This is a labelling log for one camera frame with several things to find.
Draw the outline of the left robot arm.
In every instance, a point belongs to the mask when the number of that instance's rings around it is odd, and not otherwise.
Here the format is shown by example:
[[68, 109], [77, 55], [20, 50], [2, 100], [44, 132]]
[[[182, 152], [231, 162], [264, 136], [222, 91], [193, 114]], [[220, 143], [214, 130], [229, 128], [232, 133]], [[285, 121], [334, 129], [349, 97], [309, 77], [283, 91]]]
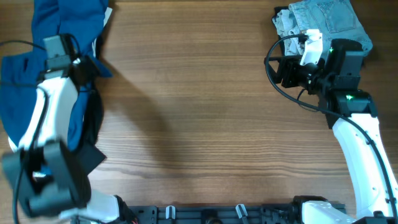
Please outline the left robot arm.
[[112, 223], [119, 219], [118, 199], [93, 190], [87, 171], [68, 148], [68, 127], [81, 88], [98, 73], [80, 53], [77, 39], [59, 34], [44, 39], [46, 69], [32, 87], [37, 93], [30, 124], [16, 152], [2, 156], [13, 191], [12, 215], [55, 217], [72, 223]]

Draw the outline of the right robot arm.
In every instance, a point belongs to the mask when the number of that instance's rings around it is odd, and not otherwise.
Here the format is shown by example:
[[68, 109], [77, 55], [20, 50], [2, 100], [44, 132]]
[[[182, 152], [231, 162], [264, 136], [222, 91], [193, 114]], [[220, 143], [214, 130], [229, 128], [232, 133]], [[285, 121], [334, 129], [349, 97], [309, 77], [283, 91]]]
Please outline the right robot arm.
[[334, 39], [326, 59], [305, 56], [265, 59], [270, 84], [285, 98], [326, 117], [348, 166], [356, 200], [353, 223], [397, 223], [397, 181], [381, 139], [372, 96], [359, 89], [363, 46]]

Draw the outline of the folded light blue jeans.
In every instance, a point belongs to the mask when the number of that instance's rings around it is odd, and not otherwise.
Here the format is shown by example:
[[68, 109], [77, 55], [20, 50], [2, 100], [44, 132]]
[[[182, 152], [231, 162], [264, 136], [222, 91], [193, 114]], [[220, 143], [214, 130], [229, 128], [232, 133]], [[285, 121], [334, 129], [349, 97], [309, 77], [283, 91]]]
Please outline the folded light blue jeans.
[[318, 29], [323, 35], [322, 58], [327, 58], [333, 39], [359, 42], [366, 57], [373, 43], [358, 20], [349, 0], [306, 0], [276, 10], [272, 18], [277, 35], [285, 37]]

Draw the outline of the black garment left pile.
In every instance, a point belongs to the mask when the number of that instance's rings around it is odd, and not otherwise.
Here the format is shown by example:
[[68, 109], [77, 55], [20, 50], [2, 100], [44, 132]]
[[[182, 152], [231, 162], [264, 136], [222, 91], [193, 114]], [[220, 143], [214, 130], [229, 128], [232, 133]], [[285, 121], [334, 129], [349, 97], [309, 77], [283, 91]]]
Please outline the black garment left pile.
[[106, 159], [106, 156], [96, 147], [104, 118], [104, 107], [100, 93], [94, 83], [91, 86], [83, 86], [80, 89], [80, 94], [86, 95], [88, 102], [83, 117], [80, 142], [74, 153], [85, 174], [88, 175]]

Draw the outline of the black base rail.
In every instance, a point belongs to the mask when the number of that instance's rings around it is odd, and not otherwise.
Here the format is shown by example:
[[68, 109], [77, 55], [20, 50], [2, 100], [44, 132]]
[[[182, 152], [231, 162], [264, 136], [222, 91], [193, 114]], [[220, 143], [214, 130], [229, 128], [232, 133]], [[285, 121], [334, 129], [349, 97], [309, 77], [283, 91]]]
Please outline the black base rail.
[[234, 207], [129, 207], [128, 218], [117, 218], [113, 223], [141, 224], [207, 224], [207, 223], [302, 223], [298, 206], [291, 203]]

